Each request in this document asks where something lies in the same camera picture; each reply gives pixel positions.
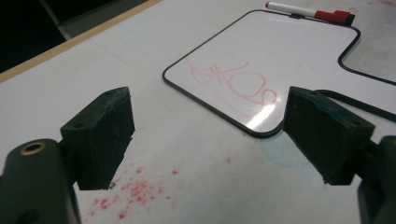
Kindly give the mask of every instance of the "white marker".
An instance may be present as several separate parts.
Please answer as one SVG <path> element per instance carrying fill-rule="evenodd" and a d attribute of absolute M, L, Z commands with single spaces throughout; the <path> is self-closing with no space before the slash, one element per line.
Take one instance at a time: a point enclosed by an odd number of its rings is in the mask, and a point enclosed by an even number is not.
<path fill-rule="evenodd" d="M 348 26 L 350 26 L 355 19 L 355 15 L 350 14 L 350 12 L 340 10 L 336 10 L 334 13 L 331 13 L 302 7 L 292 7 L 272 2 L 267 2 L 265 7 L 276 11 L 287 12 L 290 14 L 311 17 L 318 20 L 329 21 Z"/>

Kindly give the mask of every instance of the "small whiteboard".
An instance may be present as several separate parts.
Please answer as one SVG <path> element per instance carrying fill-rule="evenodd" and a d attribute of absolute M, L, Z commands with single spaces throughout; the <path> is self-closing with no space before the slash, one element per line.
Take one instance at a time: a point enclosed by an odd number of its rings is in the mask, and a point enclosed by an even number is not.
<path fill-rule="evenodd" d="M 163 79 L 248 134 L 266 137 L 281 128 L 290 86 L 353 97 L 346 83 L 374 81 L 339 64 L 359 36 L 355 28 L 255 10 L 170 65 Z"/>

